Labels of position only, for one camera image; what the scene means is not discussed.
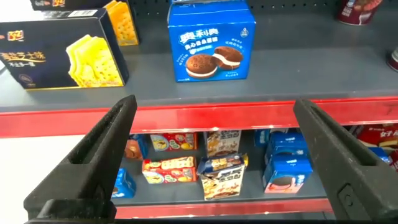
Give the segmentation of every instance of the red shelf edge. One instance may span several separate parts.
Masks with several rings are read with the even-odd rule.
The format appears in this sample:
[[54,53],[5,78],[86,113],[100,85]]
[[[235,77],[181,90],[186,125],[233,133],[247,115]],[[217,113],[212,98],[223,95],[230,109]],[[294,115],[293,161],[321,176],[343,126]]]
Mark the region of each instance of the red shelf edge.
[[[344,125],[398,122],[398,96],[313,100]],[[132,133],[296,127],[294,101],[138,107]],[[86,134],[109,108],[0,113],[0,138]]]
[[116,218],[209,217],[219,215],[267,215],[288,212],[332,212],[327,198],[261,202],[217,202],[184,205],[117,207]]

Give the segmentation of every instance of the gray shelf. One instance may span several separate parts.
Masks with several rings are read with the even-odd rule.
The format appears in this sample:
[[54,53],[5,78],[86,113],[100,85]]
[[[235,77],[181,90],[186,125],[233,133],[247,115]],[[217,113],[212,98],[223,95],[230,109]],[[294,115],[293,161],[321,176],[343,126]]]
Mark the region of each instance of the gray shelf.
[[175,82],[165,15],[140,16],[142,44],[123,48],[125,87],[25,91],[6,72],[0,112],[104,108],[130,94],[139,106],[397,95],[398,73],[386,65],[398,46],[396,12],[384,8],[363,27],[331,13],[256,14],[248,79],[200,83]]
[[[180,156],[201,158],[205,153],[203,138],[197,151],[155,152],[149,143],[149,159],[171,159]],[[265,194],[261,178],[264,172],[264,149],[254,147],[253,131],[243,131],[239,151],[249,156],[249,166],[243,177],[241,193],[236,197],[215,200],[216,202],[251,202],[260,200],[283,200],[304,198],[326,198],[322,183],[316,174],[312,174],[297,194]],[[137,192],[134,198],[113,199],[117,206],[123,205],[165,205],[176,203],[211,203],[204,201],[200,180],[190,183],[148,184],[141,172],[142,161],[123,160],[125,167],[136,181]]]

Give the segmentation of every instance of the store shelf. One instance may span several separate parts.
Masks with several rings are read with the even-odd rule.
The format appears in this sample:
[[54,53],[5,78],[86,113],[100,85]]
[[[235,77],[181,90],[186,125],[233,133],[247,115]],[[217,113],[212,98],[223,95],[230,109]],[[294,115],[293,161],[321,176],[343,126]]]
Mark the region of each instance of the store shelf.
[[[202,136],[197,151],[155,152],[149,142],[150,159],[171,159],[180,156],[201,158],[205,153]],[[264,149],[254,147],[252,131],[244,131],[239,151],[249,156],[243,187],[237,197],[204,201],[200,180],[190,183],[148,184],[141,172],[141,161],[123,160],[136,181],[134,198],[114,199],[119,218],[150,218],[212,215],[257,215],[280,212],[331,211],[318,176],[312,174],[297,194],[264,194],[261,178],[264,171]]]
[[292,127],[293,100],[303,97],[341,124],[398,122],[398,73],[385,63],[397,19],[395,9],[363,27],[325,13],[257,14],[247,80],[176,83],[165,17],[139,17],[142,44],[123,48],[123,88],[25,91],[1,75],[0,137],[85,134],[130,94],[134,133]]

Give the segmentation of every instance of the black cracker box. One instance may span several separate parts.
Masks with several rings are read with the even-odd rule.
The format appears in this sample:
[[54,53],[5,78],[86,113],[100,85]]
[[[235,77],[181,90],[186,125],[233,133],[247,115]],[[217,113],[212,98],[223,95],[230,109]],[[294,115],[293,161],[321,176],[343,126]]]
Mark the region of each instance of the black cracker box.
[[127,81],[106,9],[31,11],[23,19],[0,23],[0,60],[25,89],[123,86]]
[[67,11],[104,7],[111,0],[30,0],[33,10]]

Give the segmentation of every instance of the cream filling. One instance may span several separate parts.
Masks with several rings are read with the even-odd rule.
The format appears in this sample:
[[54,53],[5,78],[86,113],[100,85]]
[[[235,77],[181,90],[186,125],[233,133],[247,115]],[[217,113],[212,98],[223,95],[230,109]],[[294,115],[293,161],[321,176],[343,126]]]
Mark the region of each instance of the cream filling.
[[237,65],[241,64],[241,62],[230,62],[229,60],[226,60],[224,58],[224,56],[222,56],[220,54],[213,54],[213,57],[216,57],[216,58],[220,59],[225,65],[237,66]]
[[189,74],[192,74],[192,75],[197,76],[197,77],[206,77],[206,76],[209,76],[209,75],[213,74],[214,72],[216,72],[216,70],[217,70],[217,67],[216,67],[213,71],[211,71],[211,72],[209,72],[209,73],[206,73],[206,74],[197,74],[197,73],[195,73],[195,72],[191,72],[191,71],[188,70],[188,69],[187,69],[187,72],[188,72]]

